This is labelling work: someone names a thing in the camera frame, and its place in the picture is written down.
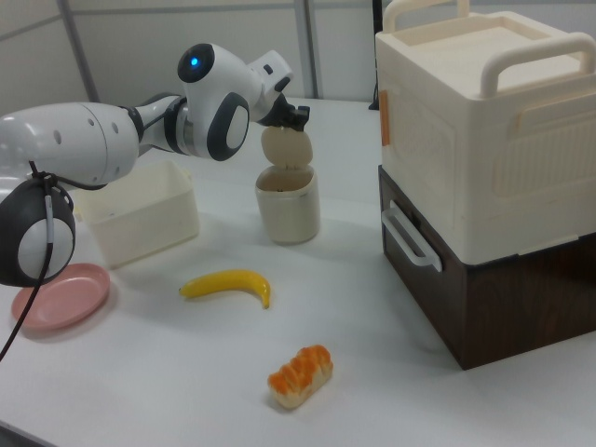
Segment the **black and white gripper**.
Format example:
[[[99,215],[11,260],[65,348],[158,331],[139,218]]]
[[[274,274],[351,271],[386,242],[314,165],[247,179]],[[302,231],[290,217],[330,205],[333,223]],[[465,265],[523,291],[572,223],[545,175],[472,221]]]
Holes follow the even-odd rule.
[[[283,94],[293,79],[290,65],[275,50],[248,64],[251,94],[248,99],[251,120],[264,126],[304,131],[310,118],[309,106],[291,108]]]

